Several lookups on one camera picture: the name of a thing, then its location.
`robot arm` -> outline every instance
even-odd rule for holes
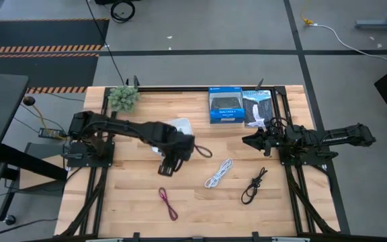
[[[133,138],[157,147],[165,158],[158,173],[171,176],[180,169],[183,161],[188,161],[195,147],[195,136],[177,131],[176,127],[162,122],[133,123],[117,120],[93,112],[79,112],[74,115],[68,135],[79,140],[93,150],[96,158],[105,157],[105,141],[96,132],[109,132]]]
[[[342,144],[368,147],[375,141],[369,128],[363,124],[322,132],[290,124],[283,134],[278,128],[271,127],[267,131],[260,128],[255,134],[243,137],[245,144],[265,150],[265,156],[271,155],[272,147],[277,148],[281,155],[286,156],[286,160],[293,161],[292,165],[295,165],[295,161],[319,165],[338,155],[336,152],[323,151],[323,147]]]

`floor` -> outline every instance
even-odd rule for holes
[[[318,107],[326,129],[357,122],[370,127],[377,138],[370,149],[343,145],[335,169],[350,231],[354,235],[387,237],[387,106],[373,83],[387,73],[387,62],[360,55],[292,54],[126,54],[123,50],[295,50],[296,42],[284,3],[280,0],[142,0],[134,2],[136,15],[125,24],[110,22],[107,43],[120,51],[115,62],[124,78],[137,75],[142,85],[299,84],[312,87],[311,106]],[[289,0],[304,50],[344,50],[333,33],[305,28],[300,19],[304,0]],[[84,0],[0,0],[0,19],[60,19],[90,17]],[[91,2],[96,17],[109,17],[103,6]],[[359,49],[387,50],[387,32],[359,31],[357,19],[387,16],[385,0],[310,0],[306,17],[334,28],[340,38]],[[305,58],[306,66],[300,60]],[[108,56],[101,56],[94,85],[119,85]],[[83,98],[84,94],[61,94]],[[35,95],[43,115],[68,128],[81,102]],[[39,120],[20,108],[16,118],[39,129]],[[23,150],[28,142],[49,143],[13,121],[4,143]],[[0,193],[4,192],[3,184]],[[56,218],[59,196],[17,194],[10,213],[24,224]],[[44,222],[0,235],[0,241],[48,238],[54,222]],[[0,230],[7,226],[0,223]]]

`black desk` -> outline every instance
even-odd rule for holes
[[[1,144],[25,95],[28,81],[26,76],[0,75],[0,179],[17,179],[19,171],[8,168],[7,164],[10,164],[56,180],[66,181],[67,171],[64,169]],[[5,218],[13,196],[14,193],[6,195],[3,209],[0,211],[0,220]]]

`red cable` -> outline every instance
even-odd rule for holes
[[[174,211],[174,209],[169,205],[167,192],[165,188],[159,188],[159,196],[164,200],[165,204],[168,206],[169,218],[172,221],[176,221],[179,218],[179,215]]]

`yellow cable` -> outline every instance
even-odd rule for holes
[[[46,123],[44,122],[44,118],[43,118],[43,115],[41,114],[41,112],[39,111],[39,109],[35,106],[35,105],[32,105],[32,107],[37,111],[38,115],[40,116],[40,120],[41,120],[41,123],[43,124],[44,126],[44,129],[50,133],[50,130],[47,128],[47,125]],[[63,139],[63,140],[66,140],[67,138],[65,137],[61,137],[59,135],[56,135],[56,138],[59,138],[59,139]]]
[[[302,21],[304,21],[304,23],[306,25],[312,25],[312,24],[314,24],[313,20],[304,17],[304,10],[306,10],[307,5],[308,5],[308,0],[306,0],[306,2],[304,3],[304,5],[301,8],[301,18],[302,18]]]
[[[35,105],[32,105],[32,107],[37,111],[37,113],[38,113],[38,115],[39,115],[39,117],[40,117],[41,123],[42,123],[43,126],[44,126],[44,129],[45,129],[47,132],[50,133],[50,130],[47,128],[47,125],[46,125],[46,123],[44,122],[43,115],[41,114],[41,112],[39,111],[39,109],[38,109]],[[67,139],[67,138],[61,137],[61,136],[59,136],[59,135],[57,135],[57,134],[55,135],[55,137],[56,137],[56,138],[59,138],[59,139],[63,139],[63,140],[66,140],[66,139]]]

